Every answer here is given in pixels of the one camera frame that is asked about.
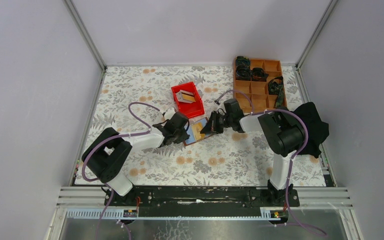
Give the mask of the red plastic bin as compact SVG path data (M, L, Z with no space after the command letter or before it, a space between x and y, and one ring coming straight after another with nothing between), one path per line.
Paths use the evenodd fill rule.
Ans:
M171 91L178 111L189 119L205 114L203 101L193 82L172 86Z

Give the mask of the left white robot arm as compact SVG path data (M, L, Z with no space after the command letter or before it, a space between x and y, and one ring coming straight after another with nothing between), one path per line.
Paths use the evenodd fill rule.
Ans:
M114 190L116 199L122 205L128 206L135 200L134 185L121 170L129 155L141 150L180 144L190 137L188 127L189 119L178 111L145 132L121 134L108 127L81 156L83 166L91 170L101 183Z

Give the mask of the brown leather card holder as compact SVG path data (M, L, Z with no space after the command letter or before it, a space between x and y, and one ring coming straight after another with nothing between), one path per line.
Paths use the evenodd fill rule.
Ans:
M208 122L209 122L209 119L205 117L197 121L194 121L194 122L190 121L189 123L187 123L184 129L186 130L186 133L189 135L189 138L183 141L183 145L186 147L211 137L213 134L201 133L201 130L204 128L204 126Z

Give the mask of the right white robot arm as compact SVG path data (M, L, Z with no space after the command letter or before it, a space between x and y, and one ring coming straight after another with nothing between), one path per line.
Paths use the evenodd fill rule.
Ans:
M273 172L267 186L267 201L273 206L286 199L286 189L291 185L292 162L304 149L309 133L303 120L285 109L264 110L245 115L236 99L224 101L224 108L214 110L201 134L221 134L231 128L238 133L261 132L273 151Z

